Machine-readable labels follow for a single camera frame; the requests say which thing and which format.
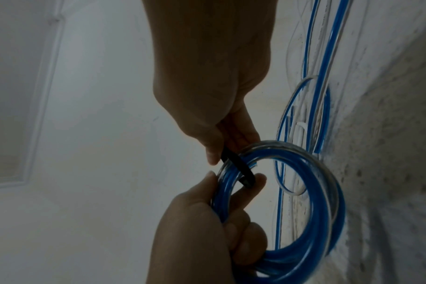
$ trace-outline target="black cable tie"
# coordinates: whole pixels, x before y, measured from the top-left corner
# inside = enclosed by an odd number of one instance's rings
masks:
[[[243,175],[243,177],[239,180],[240,183],[248,189],[254,187],[255,176],[249,166],[237,154],[224,146],[224,150],[222,150],[221,154],[221,160],[225,163],[227,159],[229,159]]]

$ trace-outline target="skin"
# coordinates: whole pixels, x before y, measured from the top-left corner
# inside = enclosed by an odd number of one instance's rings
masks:
[[[209,205],[217,188],[213,172],[174,198],[155,233],[147,284],[235,283],[232,262],[246,269],[267,247],[263,229],[244,211],[265,183],[257,174],[253,188],[233,194],[224,224]]]
[[[154,44],[154,95],[215,165],[224,146],[234,152],[260,141],[244,97],[266,76],[277,0],[143,0]],[[178,195],[162,217],[148,284],[234,283],[232,263],[248,270],[267,238],[244,207],[263,188],[231,198],[225,224],[210,208],[217,177]]]
[[[143,0],[154,95],[215,165],[224,145],[260,141],[244,103],[266,76],[277,0]]]

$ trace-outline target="transparent tubing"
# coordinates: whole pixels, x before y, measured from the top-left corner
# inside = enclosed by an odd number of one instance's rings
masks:
[[[335,246],[344,225],[344,197],[333,174],[304,149],[281,141],[262,141],[246,147],[240,158],[250,167],[258,160],[273,159],[296,171],[310,196],[309,221],[302,235],[291,245],[266,251],[254,269],[268,277],[256,277],[234,268],[237,283],[304,283],[320,261]],[[228,218],[230,195],[241,178],[240,171],[227,161],[218,173],[218,190],[212,208],[222,222]]]

